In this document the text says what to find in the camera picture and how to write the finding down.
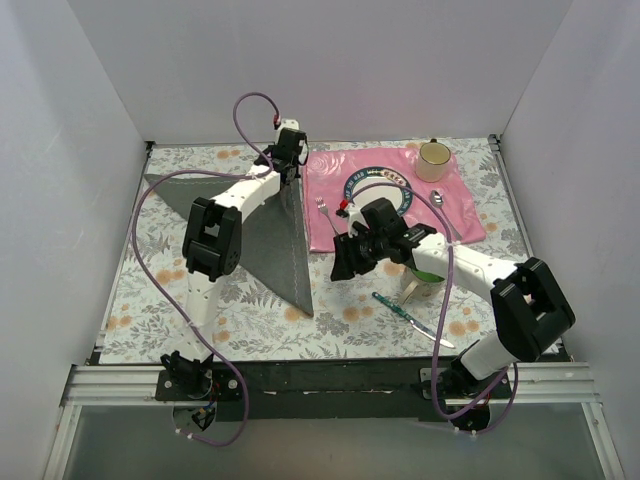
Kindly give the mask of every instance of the stitched edge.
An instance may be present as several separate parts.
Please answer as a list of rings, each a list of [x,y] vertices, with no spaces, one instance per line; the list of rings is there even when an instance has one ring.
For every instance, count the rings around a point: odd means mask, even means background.
[[[293,206],[293,230],[296,232],[296,240],[300,239],[300,232],[298,231],[298,222],[296,221],[296,210],[295,210],[295,200],[293,199],[293,188],[289,186],[289,193],[291,195],[291,205]],[[299,292],[298,292],[298,265],[296,262],[296,246],[293,238],[291,238],[291,251],[293,252],[293,286],[296,292],[295,299],[296,303],[300,304]]]

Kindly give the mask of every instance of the transparent panel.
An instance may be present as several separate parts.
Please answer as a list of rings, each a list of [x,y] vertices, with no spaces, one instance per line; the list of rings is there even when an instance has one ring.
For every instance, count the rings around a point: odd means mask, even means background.
[[[221,439],[236,426],[214,424],[205,433]],[[515,405],[503,425],[475,440],[420,428],[410,419],[257,420],[223,449],[177,435],[170,407],[85,407],[65,479],[88,478],[604,476],[580,405]]]

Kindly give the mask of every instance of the cable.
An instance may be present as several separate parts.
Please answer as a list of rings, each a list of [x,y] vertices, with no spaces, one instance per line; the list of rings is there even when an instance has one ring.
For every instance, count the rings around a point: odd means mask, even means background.
[[[419,194],[412,188],[406,187],[404,185],[398,185],[397,183],[377,182],[377,183],[372,183],[370,185],[366,185],[365,187],[358,190],[351,197],[350,201],[353,202],[353,199],[356,196],[360,195],[362,192],[366,190],[369,190],[370,188],[381,187],[381,186],[396,187],[401,190],[405,190],[409,193],[412,193],[416,198],[418,198],[422,203],[424,203],[427,206],[427,208],[429,208],[429,210],[431,210],[431,212],[436,216],[438,221],[442,224],[445,231],[445,237],[447,239],[447,243],[449,244],[447,248],[447,253],[448,253],[447,281],[445,283],[444,299],[442,300],[442,307],[440,308],[440,317],[438,319],[438,328],[436,330],[436,339],[433,347],[433,356],[431,360],[431,402],[433,403],[433,407],[438,413],[438,415],[440,415],[445,420],[455,420],[456,418],[461,417],[462,415],[467,413],[469,410],[473,409],[476,405],[478,405],[480,400],[485,398],[493,390],[493,388],[502,381],[502,379],[507,374],[508,369],[507,368],[502,369],[502,371],[498,375],[496,375],[496,378],[494,378],[491,381],[491,383],[489,383],[487,388],[485,388],[479,395],[473,398],[467,405],[465,405],[463,408],[461,408],[457,412],[454,412],[452,414],[447,414],[442,411],[442,409],[440,408],[440,404],[438,403],[438,391],[437,391],[438,356],[440,354],[440,340],[442,339],[442,333],[444,331],[444,323],[445,323],[445,318],[447,316],[447,308],[449,307],[449,297],[451,296],[451,289],[453,288],[454,253],[453,253],[453,245],[451,243],[451,240],[452,240],[451,229],[449,228],[448,223],[445,221],[444,217],[440,214],[438,209],[435,208],[433,205],[431,205],[431,203],[428,202],[426,198],[424,198],[421,194]],[[513,401],[516,396],[516,391],[518,389],[518,370],[515,363],[513,364],[513,368],[514,368],[513,390],[511,392],[511,397],[509,398],[509,403],[507,404],[505,411],[502,413],[500,418],[498,418],[498,420],[496,420],[496,422],[493,425],[483,430],[480,430],[479,432],[476,432],[476,433],[487,433],[492,431],[506,418],[506,415],[511,410],[511,406],[513,405]]]
[[[187,395],[187,397],[189,397],[191,400],[202,400],[204,397],[208,396],[213,388],[213,377],[211,377],[211,382],[209,382],[209,389],[206,391],[206,393],[200,397],[193,397],[191,395]]]
[[[142,271],[145,273],[145,275],[147,277],[149,277],[149,280],[151,280],[151,283],[153,283],[153,285],[155,285],[155,287],[162,294],[162,296],[164,298],[166,298],[171,305],[174,306],[174,308],[178,311],[178,313],[182,316],[182,318],[186,322],[187,326],[194,333],[196,338],[205,347],[207,347],[207,349],[209,349],[209,351],[214,356],[218,357],[227,367],[229,367],[229,369],[233,372],[233,374],[238,378],[238,382],[240,383],[240,386],[242,387],[242,394],[244,396],[244,413],[242,415],[242,423],[240,424],[240,426],[238,427],[236,432],[228,440],[225,440],[223,442],[218,442],[216,440],[211,440],[209,438],[202,437],[200,435],[197,435],[197,434],[194,434],[194,433],[191,433],[191,432],[182,432],[181,430],[176,429],[176,431],[179,431],[180,433],[183,433],[188,438],[195,438],[196,440],[199,440],[201,442],[207,443],[207,444],[212,445],[214,447],[226,447],[228,445],[231,445],[233,442],[235,442],[238,439],[238,437],[240,437],[240,435],[244,431],[244,429],[245,429],[245,427],[247,425],[247,421],[249,419],[249,390],[247,388],[247,382],[245,381],[245,379],[242,376],[242,374],[240,373],[240,371],[235,367],[235,365],[233,365],[233,363],[231,363],[223,355],[221,355],[213,347],[213,345],[211,345],[204,338],[204,336],[200,333],[198,328],[191,322],[191,319],[189,318],[189,315],[187,314],[187,312],[180,306],[180,304],[176,300],[173,299],[173,297],[169,294],[169,292],[167,292],[162,287],[162,285],[160,285],[160,282],[158,282],[155,279],[155,277],[153,276],[153,274],[151,273],[149,268],[145,265],[144,260],[142,258],[142,255],[140,255],[140,250],[138,248],[138,220],[140,218],[140,212],[142,210],[142,205],[144,204],[144,201],[149,196],[149,194],[158,185],[160,185],[161,183],[169,180],[170,178],[177,177],[179,175],[186,175],[186,174],[200,174],[200,175],[209,175],[209,176],[214,176],[214,177],[235,178],[235,179],[238,179],[238,180],[251,180],[253,178],[266,177],[267,175],[269,175],[273,171],[273,162],[271,161],[271,158],[269,158],[267,155],[262,153],[260,148],[247,138],[247,135],[244,133],[244,131],[240,127],[240,124],[238,123],[238,106],[240,105],[240,103],[244,99],[246,99],[248,97],[262,97],[265,100],[267,100],[273,106],[273,108],[276,111],[276,116],[274,117],[274,124],[280,118],[280,111],[278,110],[278,107],[276,106],[275,102],[273,100],[271,100],[271,98],[269,98],[264,93],[260,93],[260,92],[249,92],[249,93],[246,93],[246,94],[242,95],[236,101],[235,105],[233,106],[233,123],[234,123],[234,125],[236,127],[236,130],[238,131],[240,136],[244,139],[244,141],[247,142],[247,145],[249,145],[263,159],[266,160],[267,165],[268,165],[268,169],[265,172],[259,173],[259,174],[255,175],[255,176],[251,176],[251,175],[233,175],[233,174],[230,174],[230,173],[211,172],[211,171],[208,171],[208,170],[179,170],[179,171],[176,171],[176,172],[169,173],[167,175],[164,175],[164,176],[160,177],[155,183],[153,183],[149,188],[147,188],[144,191],[144,193],[140,197],[140,200],[138,201],[138,203],[136,205],[136,208],[135,208],[135,210],[133,212],[133,219],[132,219],[132,223],[131,223],[131,247],[133,249],[133,253],[134,253],[135,257],[136,257],[136,260],[140,264],[140,268],[142,268]]]
[[[482,404],[478,403],[478,405],[476,405],[476,408],[486,407],[487,405],[489,405],[490,400],[491,400],[491,393],[487,393],[487,396],[484,399],[484,403]]]

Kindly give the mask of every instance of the gray napkin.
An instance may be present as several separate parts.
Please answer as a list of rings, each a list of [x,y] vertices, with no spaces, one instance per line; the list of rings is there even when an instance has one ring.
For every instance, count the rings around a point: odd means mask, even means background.
[[[144,178],[155,183],[160,175]],[[211,198],[236,183],[228,178],[171,178],[156,187],[167,205],[187,220],[198,197]],[[267,199],[242,224],[240,265],[283,300],[313,315],[307,243],[298,180]]]

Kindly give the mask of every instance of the spoon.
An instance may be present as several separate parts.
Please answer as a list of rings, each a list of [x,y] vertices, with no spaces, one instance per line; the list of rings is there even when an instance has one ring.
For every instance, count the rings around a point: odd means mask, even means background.
[[[460,233],[456,230],[456,227],[453,226],[453,223],[451,223],[451,220],[449,220],[447,214],[444,213],[444,209],[442,208],[444,206],[444,198],[442,197],[442,195],[440,195],[437,190],[432,190],[429,200],[431,200],[431,205],[440,209],[440,211],[442,212],[442,216],[449,224],[449,228],[451,228],[453,236],[456,237],[456,240],[461,241],[462,235],[460,235]]]

